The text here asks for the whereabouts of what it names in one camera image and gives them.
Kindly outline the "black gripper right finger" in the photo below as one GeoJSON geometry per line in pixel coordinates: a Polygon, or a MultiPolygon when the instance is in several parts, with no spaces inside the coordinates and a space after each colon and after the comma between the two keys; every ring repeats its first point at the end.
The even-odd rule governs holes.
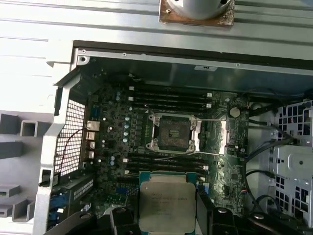
{"type": "Polygon", "coordinates": [[[239,217],[226,208],[208,213],[208,235],[308,235],[309,228],[290,219],[279,219],[263,212],[239,217]]]}

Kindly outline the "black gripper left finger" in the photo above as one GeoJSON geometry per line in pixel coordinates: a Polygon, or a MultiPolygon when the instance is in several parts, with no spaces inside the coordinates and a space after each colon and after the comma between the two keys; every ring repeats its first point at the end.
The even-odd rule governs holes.
{"type": "Polygon", "coordinates": [[[46,235],[138,235],[139,226],[134,222],[131,211],[125,207],[114,208],[109,214],[97,218],[95,214],[79,211],[46,235]]]}

